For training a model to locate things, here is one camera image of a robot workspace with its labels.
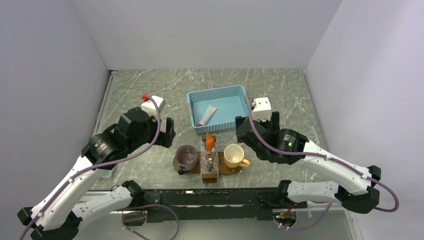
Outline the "yellow mug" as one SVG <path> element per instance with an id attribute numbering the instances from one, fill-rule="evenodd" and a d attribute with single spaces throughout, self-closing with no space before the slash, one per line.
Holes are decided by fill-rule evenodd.
<path id="1" fill-rule="evenodd" d="M 245 152 L 238 144 L 228 145 L 223 152 L 224 163 L 228 168 L 250 167 L 251 162 L 245 159 Z"/>

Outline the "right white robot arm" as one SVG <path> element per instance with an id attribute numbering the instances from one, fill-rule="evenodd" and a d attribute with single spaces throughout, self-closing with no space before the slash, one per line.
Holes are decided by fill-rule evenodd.
<path id="1" fill-rule="evenodd" d="M 381 177 L 379 167 L 338 160 L 306 136 L 292 129 L 280 129 L 272 121 L 254 121 L 252 129 L 248 117 L 237 116 L 235 126 L 238 143 L 250 147 L 260 160 L 302 167 L 328 178 L 322 182 L 281 180 L 275 194 L 280 207 L 306 201 L 331 202 L 351 212 L 367 214 L 380 203 L 380 192 L 374 183 Z"/>

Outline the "clear acrylic toothbrush holder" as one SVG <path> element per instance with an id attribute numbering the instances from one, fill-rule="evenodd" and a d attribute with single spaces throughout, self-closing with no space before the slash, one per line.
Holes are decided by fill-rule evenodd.
<path id="1" fill-rule="evenodd" d="M 202 136 L 199 164 L 202 183 L 217 183 L 219 176 L 219 160 L 216 137 L 212 136 L 209 132 Z"/>

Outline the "purple mug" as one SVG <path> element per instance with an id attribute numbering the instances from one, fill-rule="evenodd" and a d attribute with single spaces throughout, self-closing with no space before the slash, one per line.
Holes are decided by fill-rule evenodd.
<path id="1" fill-rule="evenodd" d="M 197 150 L 194 146 L 189 144 L 181 145 L 175 152 L 175 159 L 180 165 L 178 168 L 178 174 L 183 175 L 197 166 Z"/>

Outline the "orange toothpaste tube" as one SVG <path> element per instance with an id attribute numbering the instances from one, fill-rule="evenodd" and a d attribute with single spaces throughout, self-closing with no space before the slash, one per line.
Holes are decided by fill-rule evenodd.
<path id="1" fill-rule="evenodd" d="M 203 145 L 205 147 L 206 151 L 212 151 L 212 149 L 215 147 L 215 137 L 212 136 L 209 132 L 206 132 L 206 134 L 202 137 Z"/>

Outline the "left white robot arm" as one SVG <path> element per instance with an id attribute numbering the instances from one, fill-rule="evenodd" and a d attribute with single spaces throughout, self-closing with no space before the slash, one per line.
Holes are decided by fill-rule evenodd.
<path id="1" fill-rule="evenodd" d="M 161 131 L 160 114 L 140 107 L 129 109 L 119 121 L 93 135 L 69 173 L 40 203 L 24 207 L 17 217 L 34 240 L 71 240 L 90 222 L 119 209 L 137 210 L 145 203 L 145 191 L 127 180 L 115 190 L 90 201 L 81 198 L 117 164 L 158 145 L 169 148 L 176 133 L 174 120 L 166 119 Z"/>

